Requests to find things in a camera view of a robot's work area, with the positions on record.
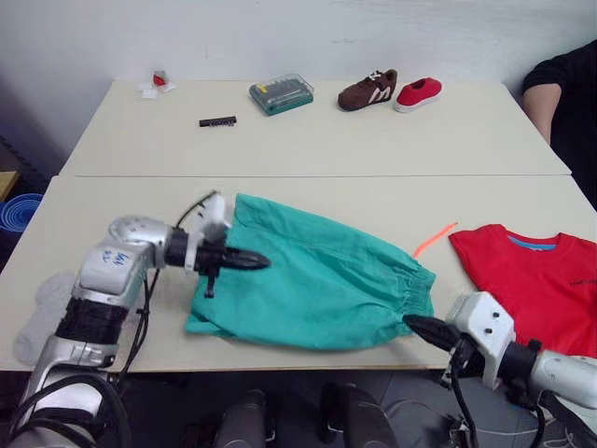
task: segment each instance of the green fabric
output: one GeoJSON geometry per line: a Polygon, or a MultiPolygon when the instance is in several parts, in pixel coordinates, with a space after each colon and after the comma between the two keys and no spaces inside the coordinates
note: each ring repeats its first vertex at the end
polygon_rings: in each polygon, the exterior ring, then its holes
{"type": "Polygon", "coordinates": [[[187,330],[256,343],[358,349],[410,333],[402,315],[432,315],[435,275],[401,249],[338,222],[239,194],[228,245],[272,265],[201,279],[187,330]]]}

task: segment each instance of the black cable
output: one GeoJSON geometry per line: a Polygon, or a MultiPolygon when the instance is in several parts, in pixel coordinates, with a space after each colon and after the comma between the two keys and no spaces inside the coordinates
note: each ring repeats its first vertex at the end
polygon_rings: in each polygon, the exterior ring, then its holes
{"type": "MultiPolygon", "coordinates": [[[[197,207],[203,206],[203,203],[217,194],[216,190],[212,190],[206,195],[199,198],[194,204],[192,204],[185,212],[180,216],[180,218],[176,221],[174,226],[175,229],[180,229],[180,225],[185,220],[185,218],[197,207]]],[[[139,319],[139,323],[137,324],[137,330],[134,333],[134,338],[131,344],[131,350],[129,351],[129,356],[124,363],[124,367],[120,371],[118,375],[118,389],[120,390],[120,395],[124,393],[124,382],[126,380],[127,375],[129,374],[129,369],[131,368],[131,364],[134,361],[135,357],[141,350],[141,346],[146,340],[147,330],[149,328],[149,302],[151,301],[151,297],[153,296],[153,291],[156,287],[156,283],[158,282],[158,278],[160,276],[160,270],[157,269],[156,273],[151,281],[151,286],[147,283],[147,279],[144,280],[144,289],[145,289],[145,303],[141,310],[137,312],[141,314],[139,319]]]]}
{"type": "Polygon", "coordinates": [[[129,374],[131,364],[136,358],[137,354],[141,350],[141,346],[146,340],[147,329],[149,328],[149,303],[151,301],[151,297],[153,296],[153,291],[156,287],[159,277],[160,270],[157,269],[155,275],[153,276],[153,280],[151,281],[151,287],[148,285],[147,279],[144,279],[143,281],[145,290],[145,302],[143,308],[138,311],[141,316],[139,317],[137,330],[134,333],[134,338],[132,340],[129,356],[127,357],[127,360],[124,363],[124,367],[118,375],[118,389],[120,390],[120,395],[124,393],[124,382],[126,380],[127,375],[129,374]]]}
{"type": "Polygon", "coordinates": [[[458,367],[454,360],[457,358],[456,354],[452,355],[452,363],[451,363],[451,386],[454,389],[454,395],[456,396],[456,401],[458,401],[458,405],[460,406],[460,410],[463,412],[465,416],[466,424],[468,425],[468,429],[470,430],[470,442],[473,448],[479,448],[479,441],[477,440],[477,426],[475,425],[475,421],[473,420],[473,416],[466,406],[465,397],[463,396],[463,391],[460,388],[460,381],[458,380],[458,367]]]}
{"type": "Polygon", "coordinates": [[[198,201],[196,201],[194,204],[192,204],[187,210],[185,210],[185,213],[183,213],[180,216],[180,218],[176,221],[176,225],[174,226],[174,228],[175,229],[180,229],[180,225],[183,223],[183,221],[188,216],[188,214],[190,212],[192,212],[193,210],[195,210],[200,205],[203,205],[203,203],[205,201],[207,201],[209,198],[211,198],[215,194],[217,194],[217,191],[213,189],[212,191],[210,191],[209,193],[207,193],[205,196],[203,196],[202,198],[200,198],[198,201]]]}
{"type": "Polygon", "coordinates": [[[537,413],[537,432],[531,443],[531,448],[538,448],[545,432],[545,414],[538,404],[535,405],[534,410],[537,413]]]}
{"type": "Polygon", "coordinates": [[[38,392],[35,392],[31,397],[24,401],[21,404],[21,406],[19,406],[17,411],[14,413],[10,422],[11,439],[14,439],[14,437],[16,437],[16,434],[18,433],[17,426],[19,425],[20,420],[24,417],[29,408],[34,406],[42,398],[69,385],[89,385],[100,393],[102,399],[108,404],[108,406],[114,413],[114,416],[116,417],[116,423],[118,428],[118,446],[120,446],[120,448],[131,448],[131,429],[129,428],[127,414],[124,410],[124,406],[122,405],[122,401],[120,401],[118,393],[116,392],[116,390],[114,390],[112,385],[110,385],[106,381],[101,380],[95,376],[85,374],[67,376],[66,378],[62,378],[56,383],[52,383],[51,385],[44,387],[38,392]]]}

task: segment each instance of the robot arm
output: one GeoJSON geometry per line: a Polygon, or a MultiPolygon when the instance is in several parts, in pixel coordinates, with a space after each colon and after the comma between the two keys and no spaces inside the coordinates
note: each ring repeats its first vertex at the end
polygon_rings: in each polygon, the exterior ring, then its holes
{"type": "MultiPolygon", "coordinates": [[[[529,346],[516,343],[514,320],[488,292],[463,297],[445,322],[418,315],[405,315],[404,321],[423,339],[450,352],[441,381],[444,385],[451,383],[455,371],[467,369],[481,375],[482,382],[492,389],[498,378],[504,380],[507,395],[517,404],[535,406],[543,394],[551,403],[572,403],[568,408],[597,409],[595,360],[540,351],[537,341],[529,346]]],[[[560,412],[560,416],[597,446],[594,427],[573,413],[560,412]]]]}
{"type": "MultiPolygon", "coordinates": [[[[203,206],[191,234],[148,217],[121,217],[112,222],[108,235],[83,262],[66,314],[55,334],[46,341],[23,402],[39,396],[49,385],[81,372],[103,382],[109,380],[101,369],[114,363],[122,323],[134,306],[149,269],[178,266],[206,275],[206,296],[213,297],[215,278],[221,268],[254,270],[270,265],[267,258],[255,252],[225,246],[229,223],[225,219],[225,201],[219,194],[210,195],[203,206]]],[[[38,400],[14,422],[13,433],[33,413],[43,413],[46,419],[59,415],[68,420],[70,414],[74,419],[85,415],[92,420],[104,401],[95,384],[68,385],[38,400]]],[[[83,428],[78,427],[77,431],[92,439],[83,428]]],[[[78,445],[46,427],[24,432],[10,445],[45,446],[78,445]]]]}

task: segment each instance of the white paper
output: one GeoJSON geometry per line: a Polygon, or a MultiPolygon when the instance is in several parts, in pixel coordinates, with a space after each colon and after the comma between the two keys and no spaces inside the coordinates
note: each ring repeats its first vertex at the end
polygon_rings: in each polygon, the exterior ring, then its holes
{"type": "Polygon", "coordinates": [[[174,84],[173,82],[168,82],[168,84],[166,84],[164,87],[161,88],[161,91],[162,91],[162,93],[168,93],[169,91],[173,91],[177,87],[178,86],[176,84],[174,84]]]}
{"type": "Polygon", "coordinates": [[[153,84],[150,82],[142,82],[141,84],[137,84],[138,91],[148,91],[150,89],[153,89],[153,84]]]}
{"type": "Polygon", "coordinates": [[[156,89],[145,89],[141,92],[141,98],[145,100],[155,100],[158,98],[158,91],[156,89]]]}

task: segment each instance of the small red object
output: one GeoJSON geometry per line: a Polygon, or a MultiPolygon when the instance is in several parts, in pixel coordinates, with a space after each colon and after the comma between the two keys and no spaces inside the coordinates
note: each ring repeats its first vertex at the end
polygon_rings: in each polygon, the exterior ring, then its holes
{"type": "Polygon", "coordinates": [[[398,112],[411,112],[422,105],[433,103],[441,95],[441,90],[441,82],[432,77],[424,77],[402,89],[394,108],[398,112]]]}
{"type": "Polygon", "coordinates": [[[168,81],[166,81],[165,74],[154,73],[153,74],[153,83],[156,85],[156,87],[162,87],[162,86],[165,86],[168,83],[168,81]]]}

